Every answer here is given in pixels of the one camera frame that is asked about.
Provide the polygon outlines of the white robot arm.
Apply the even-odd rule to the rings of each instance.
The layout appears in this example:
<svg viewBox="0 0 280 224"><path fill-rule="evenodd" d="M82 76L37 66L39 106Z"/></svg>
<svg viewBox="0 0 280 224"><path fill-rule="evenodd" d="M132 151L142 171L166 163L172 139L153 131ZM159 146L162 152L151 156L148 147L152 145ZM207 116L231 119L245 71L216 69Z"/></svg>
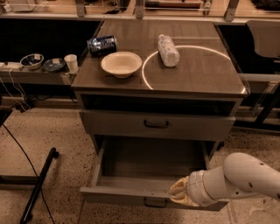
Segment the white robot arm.
<svg viewBox="0 0 280 224"><path fill-rule="evenodd" d="M170 199L192 207L208 207L222 200L266 195L280 199L280 172L246 153L228 155L222 166L194 171L169 190Z"/></svg>

